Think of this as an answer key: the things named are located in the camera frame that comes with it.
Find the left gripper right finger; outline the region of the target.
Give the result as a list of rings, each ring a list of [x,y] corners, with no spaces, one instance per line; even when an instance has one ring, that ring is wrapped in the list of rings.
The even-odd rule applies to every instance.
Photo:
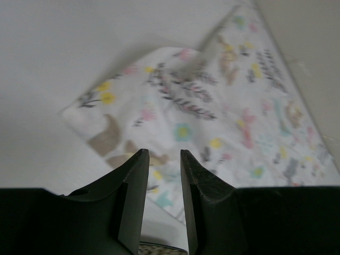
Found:
[[[181,150],[181,182],[189,254],[246,254],[235,188]]]

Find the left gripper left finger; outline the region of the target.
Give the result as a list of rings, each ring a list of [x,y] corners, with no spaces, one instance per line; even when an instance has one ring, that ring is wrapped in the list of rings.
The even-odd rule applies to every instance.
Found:
[[[65,197],[67,254],[137,254],[149,174],[149,151]]]

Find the floral animal print cloth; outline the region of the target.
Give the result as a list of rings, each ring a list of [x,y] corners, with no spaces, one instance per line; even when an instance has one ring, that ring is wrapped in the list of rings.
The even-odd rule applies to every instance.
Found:
[[[253,8],[234,7],[202,52],[162,47],[80,96],[67,124],[110,167],[149,151],[148,197],[185,222],[180,151],[235,187],[339,174]]]

